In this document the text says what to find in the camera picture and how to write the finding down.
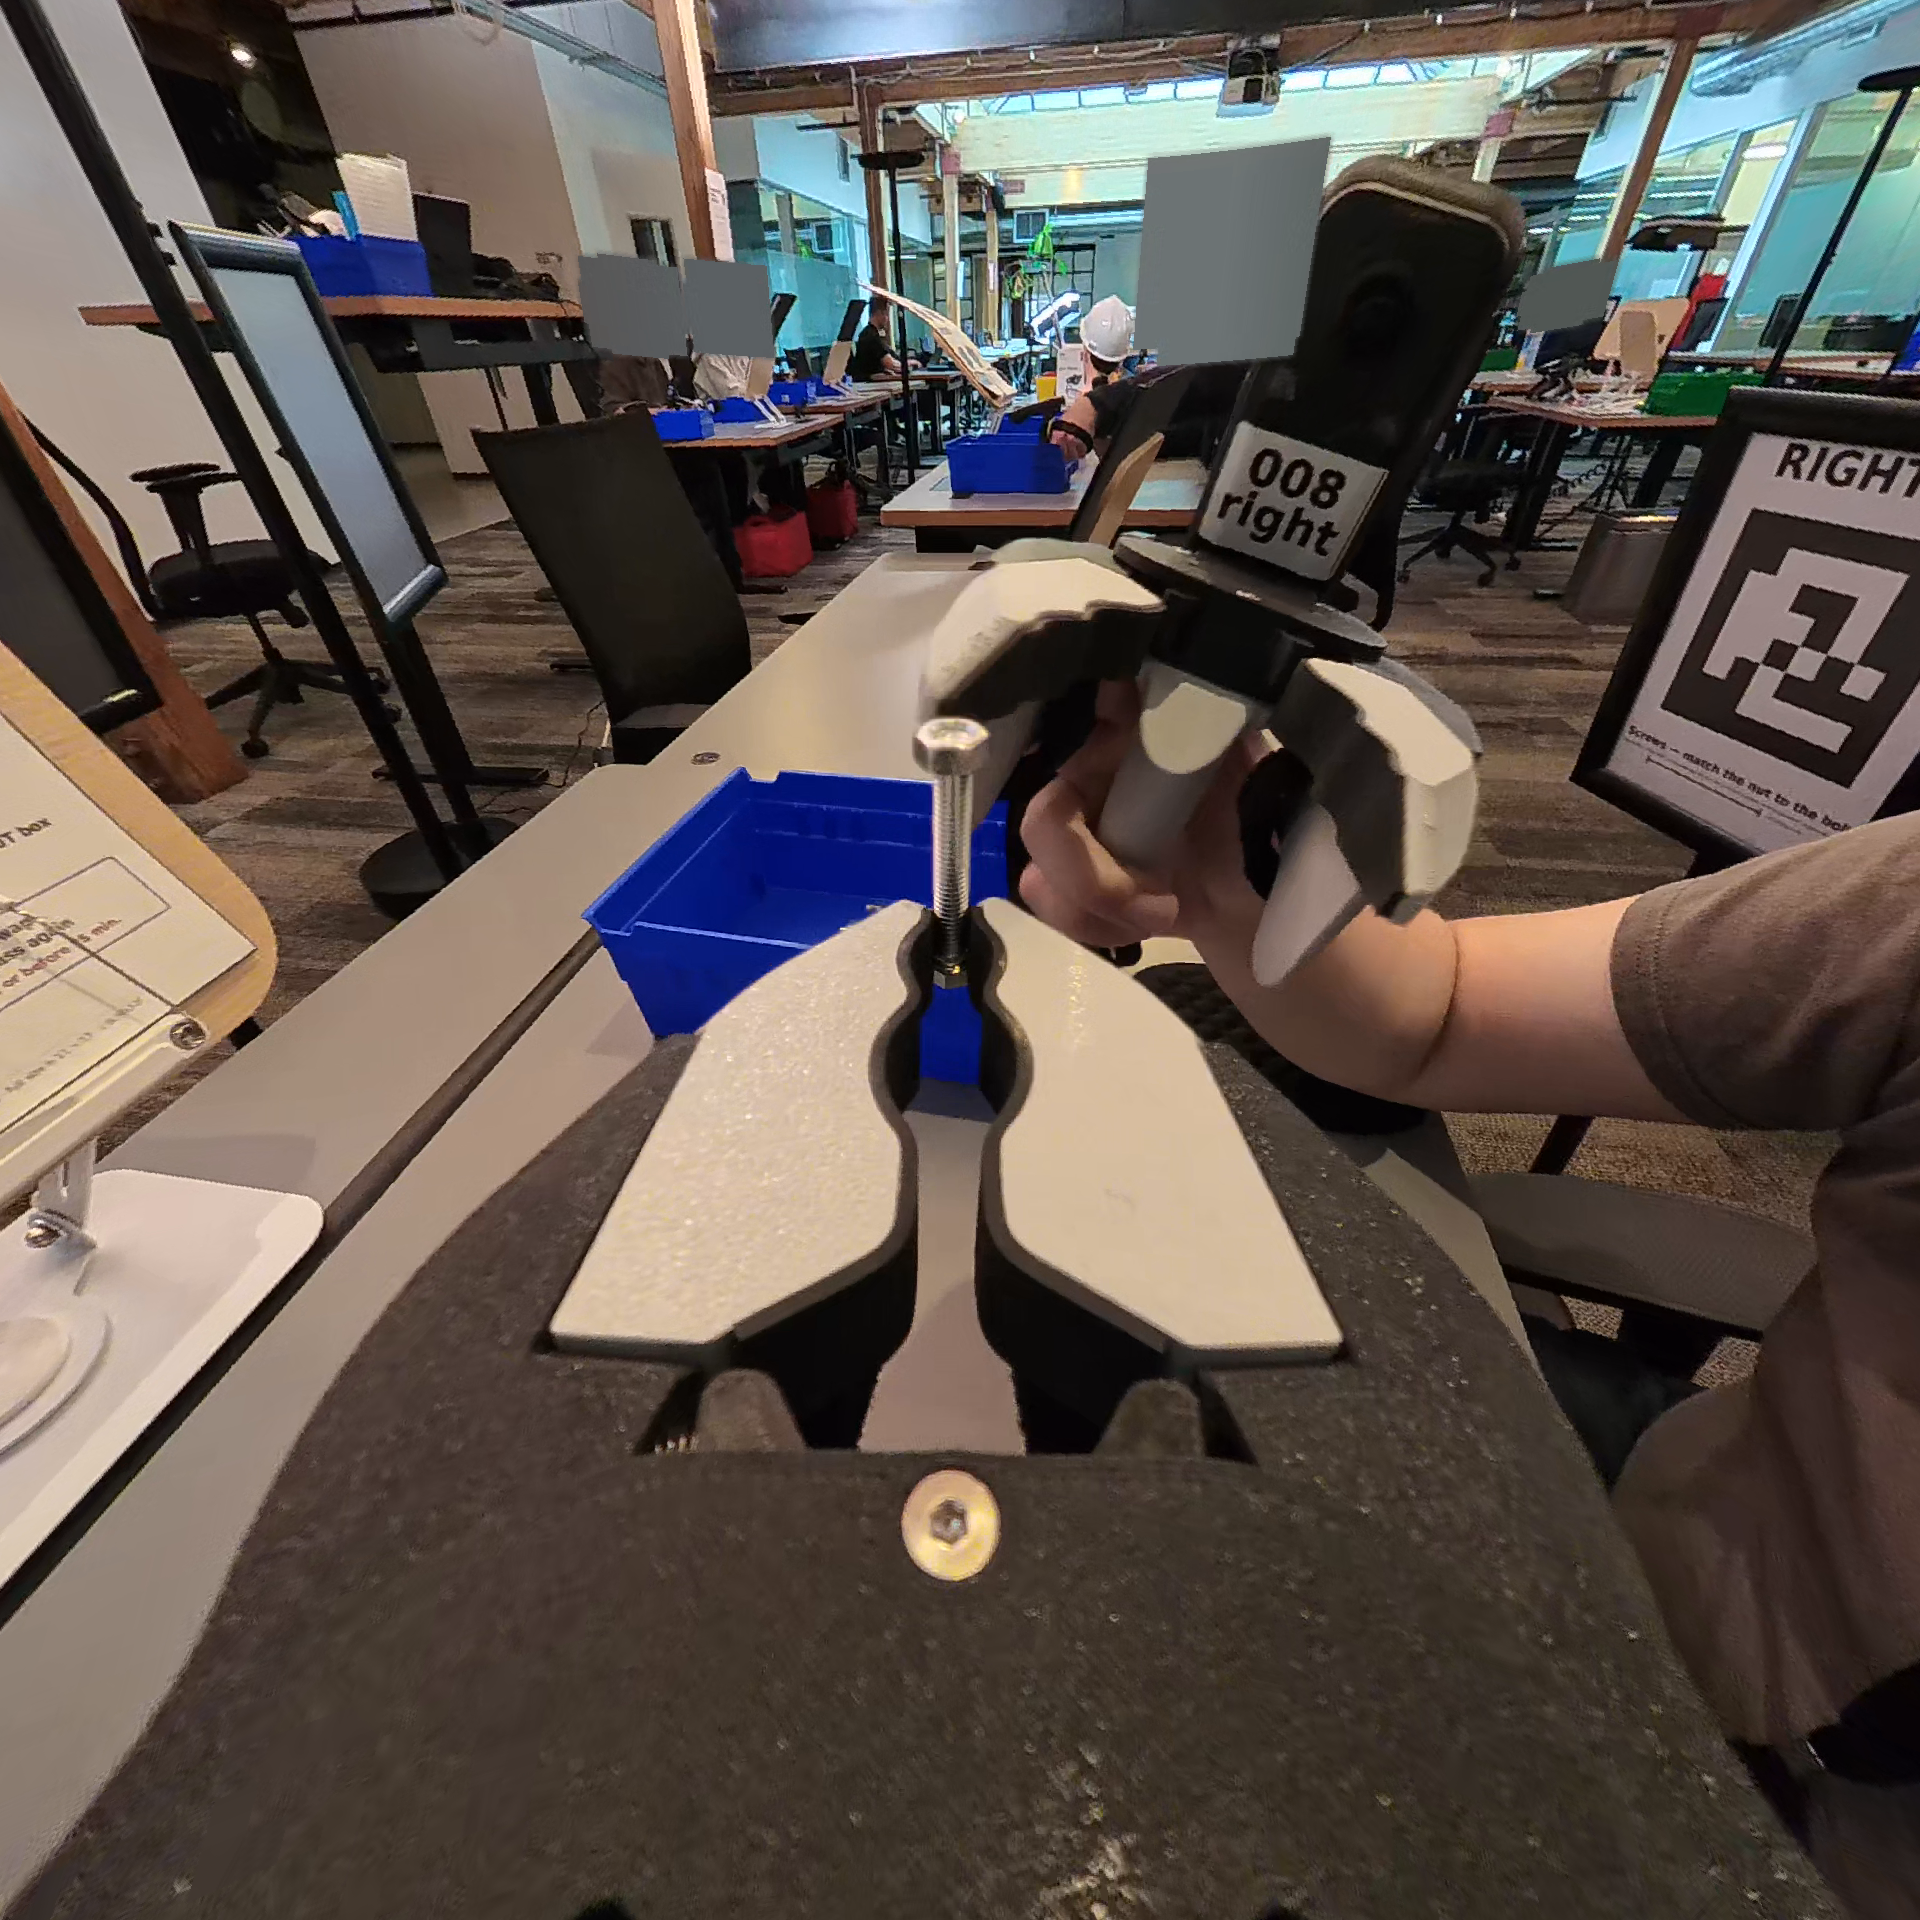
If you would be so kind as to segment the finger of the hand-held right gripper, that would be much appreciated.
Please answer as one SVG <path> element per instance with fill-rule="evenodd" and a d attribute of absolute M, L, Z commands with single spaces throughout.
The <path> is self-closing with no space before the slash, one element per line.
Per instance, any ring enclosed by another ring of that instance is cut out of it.
<path fill-rule="evenodd" d="M 1106 547 L 996 549 L 966 572 L 927 637 L 919 721 L 1036 726 L 1075 687 L 1139 671 L 1166 618 L 1166 597 Z"/>
<path fill-rule="evenodd" d="M 1397 662 L 1303 662 L 1250 772 L 1250 885 L 1263 901 L 1250 971 L 1277 988 L 1360 913 L 1405 925 L 1467 854 L 1478 739 Z"/>

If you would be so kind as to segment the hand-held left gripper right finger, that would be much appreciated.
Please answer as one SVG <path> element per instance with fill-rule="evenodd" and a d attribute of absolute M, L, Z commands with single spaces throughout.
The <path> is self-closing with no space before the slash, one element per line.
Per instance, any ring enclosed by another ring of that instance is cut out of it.
<path fill-rule="evenodd" d="M 1087 1453 L 1147 1380 L 1323 1365 L 1344 1335 L 1184 1020 L 1006 901 L 971 915 L 976 1321 L 1029 1453 Z"/>

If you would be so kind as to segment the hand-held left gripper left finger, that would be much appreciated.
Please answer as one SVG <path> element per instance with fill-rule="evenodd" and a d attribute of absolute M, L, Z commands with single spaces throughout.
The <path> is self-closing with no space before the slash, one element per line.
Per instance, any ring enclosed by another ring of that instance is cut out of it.
<path fill-rule="evenodd" d="M 562 1353 L 772 1379 L 854 1450 L 919 1298 L 924 910 L 799 950 L 691 1045 L 547 1323 Z"/>

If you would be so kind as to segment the long thin steel bolt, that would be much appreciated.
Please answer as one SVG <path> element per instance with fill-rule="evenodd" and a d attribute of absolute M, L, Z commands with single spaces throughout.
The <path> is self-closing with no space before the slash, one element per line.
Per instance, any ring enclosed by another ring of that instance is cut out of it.
<path fill-rule="evenodd" d="M 931 910 L 935 975 L 944 988 L 959 985 L 966 973 L 971 790 L 973 777 L 958 764 L 931 775 Z"/>

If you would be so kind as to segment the person's right forearm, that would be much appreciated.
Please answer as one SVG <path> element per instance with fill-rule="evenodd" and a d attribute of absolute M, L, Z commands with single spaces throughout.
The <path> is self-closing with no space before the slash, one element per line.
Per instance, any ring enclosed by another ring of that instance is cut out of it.
<path fill-rule="evenodd" d="M 1631 902 L 1415 919 L 1405 935 L 1420 956 L 1420 1046 L 1398 1097 L 1443 1114 L 1672 1121 L 1614 997 L 1614 947 Z"/>

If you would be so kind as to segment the person's right hand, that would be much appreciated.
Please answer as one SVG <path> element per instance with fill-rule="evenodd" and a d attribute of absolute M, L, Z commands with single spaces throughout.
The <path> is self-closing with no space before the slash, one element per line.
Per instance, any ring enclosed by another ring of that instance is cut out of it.
<path fill-rule="evenodd" d="M 1398 925 L 1363 907 L 1279 985 L 1259 985 L 1253 947 L 1263 901 L 1244 876 L 1238 790 L 1263 746 L 1245 739 L 1229 750 L 1170 863 L 1141 871 L 1095 831 L 1136 723 L 1136 686 L 1102 684 L 1087 740 L 1024 810 L 1024 906 L 1095 948 L 1184 940 L 1279 1057 L 1352 1092 L 1418 1101 L 1455 985 L 1448 925 L 1434 913 Z"/>

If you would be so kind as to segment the wooden top standing desk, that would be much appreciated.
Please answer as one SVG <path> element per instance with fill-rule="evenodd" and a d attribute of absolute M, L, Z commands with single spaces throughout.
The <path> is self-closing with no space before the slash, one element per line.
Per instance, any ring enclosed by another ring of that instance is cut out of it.
<path fill-rule="evenodd" d="M 432 295 L 318 295 L 301 274 L 250 273 L 245 282 L 285 282 L 282 303 L 308 313 L 328 349 L 342 366 L 349 396 L 367 419 L 367 428 L 383 443 L 394 443 L 386 426 L 367 403 L 358 382 L 358 366 L 349 348 L 358 345 L 367 364 L 382 374 L 496 373 L 516 369 L 542 426 L 557 423 L 551 369 L 586 364 L 595 348 L 586 338 L 586 316 L 570 302 L 512 300 L 442 300 Z M 173 348 L 187 383 L 198 403 L 224 391 L 224 374 L 200 380 L 195 366 L 212 353 L 237 353 L 228 322 L 250 317 L 224 295 L 210 302 L 189 297 L 184 316 L 195 322 L 204 348 L 184 349 L 184 334 L 168 327 L 151 303 L 82 303 L 79 321 L 92 330 L 140 330 Z"/>
<path fill-rule="evenodd" d="M 1519 465 L 1519 487 L 1507 516 L 1502 549 L 1504 567 L 1518 570 L 1524 554 L 1538 545 L 1547 494 L 1558 475 L 1567 446 L 1580 435 L 1602 441 L 1651 441 L 1653 452 L 1640 479 L 1628 497 L 1628 509 L 1651 513 L 1672 479 L 1684 449 L 1702 449 L 1716 426 L 1715 417 L 1647 417 L 1640 407 L 1602 399 L 1531 399 L 1519 396 L 1488 398 L 1494 417 L 1530 421 L 1538 430 Z"/>

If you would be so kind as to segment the grey metal trash bin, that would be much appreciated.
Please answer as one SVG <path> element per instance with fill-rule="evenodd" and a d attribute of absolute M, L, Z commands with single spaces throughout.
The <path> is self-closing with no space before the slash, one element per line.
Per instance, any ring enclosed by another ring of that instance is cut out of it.
<path fill-rule="evenodd" d="M 1597 513 L 1558 606 L 1589 626 L 1629 626 L 1664 557 L 1677 514 Z"/>

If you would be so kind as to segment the black framed marker sign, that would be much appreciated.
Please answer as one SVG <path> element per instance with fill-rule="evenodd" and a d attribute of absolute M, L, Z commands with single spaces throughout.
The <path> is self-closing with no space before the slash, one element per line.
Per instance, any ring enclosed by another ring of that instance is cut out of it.
<path fill-rule="evenodd" d="M 1917 405 L 1738 389 L 1573 785 L 1696 874 L 1915 812 Z"/>

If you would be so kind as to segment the black pole floor stand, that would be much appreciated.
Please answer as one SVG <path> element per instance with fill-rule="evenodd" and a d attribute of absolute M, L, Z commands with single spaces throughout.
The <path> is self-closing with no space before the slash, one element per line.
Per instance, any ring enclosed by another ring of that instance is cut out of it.
<path fill-rule="evenodd" d="M 175 273 L 162 258 L 159 239 L 112 153 L 112 145 L 82 92 L 79 76 L 67 59 L 53 22 L 34 3 L 4 3 L 2 12 L 68 150 L 126 251 L 142 292 L 149 297 L 162 335 L 173 348 L 208 423 L 221 438 L 237 482 L 278 556 L 288 562 L 294 575 L 294 594 L 316 622 L 326 659 L 342 679 L 344 693 L 374 742 L 382 767 L 391 775 L 411 814 L 411 830 L 371 852 L 358 871 L 360 887 L 372 906 L 388 919 L 400 921 L 493 850 L 496 838 L 485 827 L 445 822 L 436 802 L 427 796 L 427 785 L 404 750 L 400 723 L 388 714 L 386 698 L 358 657 L 344 618 L 328 599 L 322 570 L 307 549 L 298 518 L 272 478 L 267 457 L 260 452 L 200 325 L 189 316 Z"/>

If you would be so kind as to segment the black floor lamp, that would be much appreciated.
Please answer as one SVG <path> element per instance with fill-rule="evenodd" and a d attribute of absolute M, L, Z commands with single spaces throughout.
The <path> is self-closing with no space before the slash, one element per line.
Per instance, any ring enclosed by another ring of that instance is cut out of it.
<path fill-rule="evenodd" d="M 1834 266 L 1834 261 L 1836 261 L 1836 257 L 1842 246 L 1842 239 L 1844 239 L 1844 235 L 1850 234 L 1850 228 L 1856 219 L 1856 210 L 1858 210 L 1860 201 L 1866 198 L 1866 190 L 1871 186 L 1871 181 L 1875 181 L 1875 177 L 1880 166 L 1883 153 L 1886 153 L 1899 121 L 1903 119 L 1903 113 L 1908 107 L 1910 95 L 1915 94 L 1915 86 L 1917 86 L 1917 63 L 1915 61 L 1880 69 L 1877 74 L 1869 74 L 1869 76 L 1860 77 L 1860 82 L 1856 85 L 1856 94 L 1860 94 L 1866 98 L 1871 98 L 1871 101 L 1886 101 L 1888 105 L 1886 105 L 1886 113 L 1879 121 L 1875 139 L 1863 155 L 1863 165 L 1858 169 L 1858 177 L 1847 191 L 1847 201 L 1839 206 L 1839 212 L 1837 212 L 1837 217 L 1830 227 L 1827 245 L 1819 251 L 1804 290 L 1797 295 L 1797 300 L 1791 303 L 1791 311 L 1790 311 L 1790 317 L 1787 317 L 1787 325 L 1783 327 L 1780 338 L 1776 340 L 1776 345 L 1771 349 L 1771 357 L 1766 359 L 1766 366 L 1764 366 L 1764 373 L 1762 373 L 1762 386 L 1764 389 L 1773 389 L 1776 383 L 1780 383 L 1783 373 L 1784 373 L 1784 359 L 1787 359 L 1787 353 L 1791 349 L 1797 332 L 1804 327 L 1804 322 L 1807 317 L 1807 311 L 1813 306 L 1813 300 L 1816 297 L 1816 290 L 1819 290 L 1822 282 L 1827 279 L 1827 274 L 1828 274 L 1828 270 L 1830 270 L 1830 266 Z"/>

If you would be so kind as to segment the printed instruction sheet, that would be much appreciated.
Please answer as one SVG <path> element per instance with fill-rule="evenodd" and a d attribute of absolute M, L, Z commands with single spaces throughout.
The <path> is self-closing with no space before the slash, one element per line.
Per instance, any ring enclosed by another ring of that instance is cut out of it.
<path fill-rule="evenodd" d="M 263 943 L 74 766 L 4 721 L 2 1122 L 15 1175 L 195 1057 L 220 1026 L 200 1001 L 246 980 Z"/>

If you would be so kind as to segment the white packaging stack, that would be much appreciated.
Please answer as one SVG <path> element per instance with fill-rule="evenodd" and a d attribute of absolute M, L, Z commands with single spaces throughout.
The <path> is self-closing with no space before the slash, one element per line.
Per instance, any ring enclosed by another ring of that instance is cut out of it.
<path fill-rule="evenodd" d="M 356 238 L 419 239 L 414 183 L 406 161 L 394 153 L 344 150 L 339 155 L 342 215 Z"/>

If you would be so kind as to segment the black framed display panel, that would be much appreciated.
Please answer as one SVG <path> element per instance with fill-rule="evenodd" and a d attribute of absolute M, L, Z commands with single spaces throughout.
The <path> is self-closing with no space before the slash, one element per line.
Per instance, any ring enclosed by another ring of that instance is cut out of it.
<path fill-rule="evenodd" d="M 2 417 L 2 642 L 96 735 L 159 708 L 112 570 L 12 399 Z"/>

